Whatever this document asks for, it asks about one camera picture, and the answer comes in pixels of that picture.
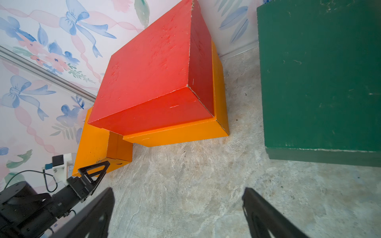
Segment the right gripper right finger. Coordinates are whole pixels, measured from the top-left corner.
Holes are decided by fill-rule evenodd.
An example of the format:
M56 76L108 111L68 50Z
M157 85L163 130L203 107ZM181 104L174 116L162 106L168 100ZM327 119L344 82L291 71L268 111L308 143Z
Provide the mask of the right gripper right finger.
M308 238L254 189L246 187L243 210L253 238Z

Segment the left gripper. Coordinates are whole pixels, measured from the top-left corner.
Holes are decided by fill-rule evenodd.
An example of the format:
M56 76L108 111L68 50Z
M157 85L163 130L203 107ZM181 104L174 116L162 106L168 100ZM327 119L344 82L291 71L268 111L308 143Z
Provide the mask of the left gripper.
M56 208L73 208L83 202L100 184L107 173L108 161L82 167L78 170L81 177L70 177L67 186L52 197Z

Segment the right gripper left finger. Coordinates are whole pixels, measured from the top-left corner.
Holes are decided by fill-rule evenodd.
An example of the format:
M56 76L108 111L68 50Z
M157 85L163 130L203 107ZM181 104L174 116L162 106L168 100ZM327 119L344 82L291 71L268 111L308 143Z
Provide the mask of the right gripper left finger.
M113 190L109 187L68 221L53 238L106 238L115 204Z

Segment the red shoebox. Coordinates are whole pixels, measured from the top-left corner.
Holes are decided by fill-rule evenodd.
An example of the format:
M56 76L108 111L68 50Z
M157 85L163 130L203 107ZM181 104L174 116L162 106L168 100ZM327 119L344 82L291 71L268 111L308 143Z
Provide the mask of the red shoebox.
M214 114L211 35L181 1L111 56L88 123L130 135Z

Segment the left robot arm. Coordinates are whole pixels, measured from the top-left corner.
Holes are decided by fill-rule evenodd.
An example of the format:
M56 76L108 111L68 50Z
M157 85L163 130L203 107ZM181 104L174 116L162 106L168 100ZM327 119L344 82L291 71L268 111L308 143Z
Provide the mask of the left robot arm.
M1 237L39 238L59 218L92 195L105 176L108 161L80 168L80 177L70 177L57 193L38 194L21 181L1 192Z

